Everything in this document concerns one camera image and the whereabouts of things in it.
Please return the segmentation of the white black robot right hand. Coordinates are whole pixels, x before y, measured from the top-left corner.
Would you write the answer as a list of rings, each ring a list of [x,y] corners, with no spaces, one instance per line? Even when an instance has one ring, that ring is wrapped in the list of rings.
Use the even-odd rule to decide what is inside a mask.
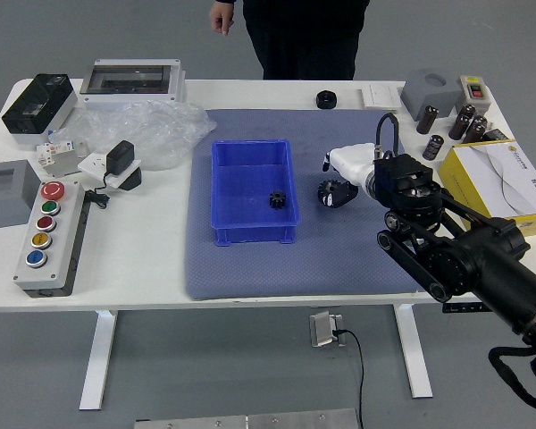
[[[334,148],[322,163],[322,170],[332,167],[345,181],[324,181],[318,187],[318,198],[327,207],[337,208],[353,200],[360,189],[375,198],[374,165],[376,146],[373,143]]]

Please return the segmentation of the person's right hand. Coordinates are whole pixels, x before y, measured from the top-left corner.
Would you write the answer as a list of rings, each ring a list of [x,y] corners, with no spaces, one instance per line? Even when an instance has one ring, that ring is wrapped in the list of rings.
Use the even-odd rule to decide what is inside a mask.
[[[230,27],[233,25],[234,8],[235,5],[233,2],[213,1],[209,11],[209,21],[215,33],[223,36],[229,34]]]

